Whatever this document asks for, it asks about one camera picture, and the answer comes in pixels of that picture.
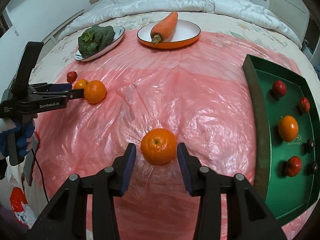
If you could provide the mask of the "blue gloved left hand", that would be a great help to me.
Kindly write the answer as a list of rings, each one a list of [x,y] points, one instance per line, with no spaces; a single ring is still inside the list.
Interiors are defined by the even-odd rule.
[[[19,155],[25,157],[32,148],[32,137],[35,131],[35,122],[31,119],[23,127],[18,122],[14,122],[9,118],[1,119],[1,160],[9,155],[7,146],[7,135],[23,130],[22,135],[18,138],[16,146]]]

